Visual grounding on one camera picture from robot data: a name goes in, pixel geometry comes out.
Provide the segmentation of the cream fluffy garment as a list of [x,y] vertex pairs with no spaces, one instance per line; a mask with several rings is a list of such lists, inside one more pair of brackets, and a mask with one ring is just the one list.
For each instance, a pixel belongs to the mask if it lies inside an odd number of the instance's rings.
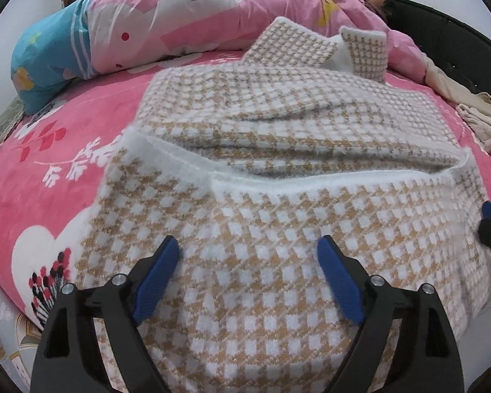
[[479,107],[458,104],[456,109],[463,121],[475,133],[484,150],[491,154],[491,95],[481,92],[476,95]]

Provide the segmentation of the pink floral bed sheet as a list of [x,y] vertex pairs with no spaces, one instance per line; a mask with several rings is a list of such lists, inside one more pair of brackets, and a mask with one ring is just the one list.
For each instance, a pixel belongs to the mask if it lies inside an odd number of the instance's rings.
[[0,149],[0,283],[36,324],[74,264],[98,189],[123,130],[159,71],[242,60],[186,57],[81,84]]

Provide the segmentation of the beige cloth on bed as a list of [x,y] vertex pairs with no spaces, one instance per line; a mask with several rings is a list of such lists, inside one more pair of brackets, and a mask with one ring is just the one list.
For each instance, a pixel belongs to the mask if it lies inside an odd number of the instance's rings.
[[465,104],[479,107],[482,101],[462,84],[454,81],[444,71],[435,65],[426,53],[423,54],[426,66],[425,84],[446,100],[455,104]]

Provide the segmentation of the beige white houndstooth coat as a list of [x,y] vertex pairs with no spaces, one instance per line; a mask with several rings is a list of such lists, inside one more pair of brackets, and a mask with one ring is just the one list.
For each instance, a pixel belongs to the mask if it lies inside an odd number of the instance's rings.
[[386,84],[383,33],[273,21],[242,60],[159,71],[114,148],[75,282],[167,236],[181,260],[143,340],[178,392],[317,392],[354,333],[329,235],[398,288],[429,282],[456,335],[491,304],[473,153],[434,101]]

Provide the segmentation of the black bed headboard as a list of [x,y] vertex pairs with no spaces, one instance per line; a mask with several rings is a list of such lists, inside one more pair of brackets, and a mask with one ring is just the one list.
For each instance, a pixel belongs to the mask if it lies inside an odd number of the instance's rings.
[[410,36],[446,75],[472,93],[491,95],[491,39],[434,8],[386,0],[388,25]]

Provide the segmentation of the pink cartoon quilt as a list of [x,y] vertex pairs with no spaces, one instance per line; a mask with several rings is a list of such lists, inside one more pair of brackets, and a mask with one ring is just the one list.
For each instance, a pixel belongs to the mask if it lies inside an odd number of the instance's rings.
[[71,81],[167,57],[249,48],[278,17],[322,36],[343,27],[387,37],[389,67],[421,82],[422,52],[364,0],[77,0],[30,26],[11,57],[25,113],[41,111]]

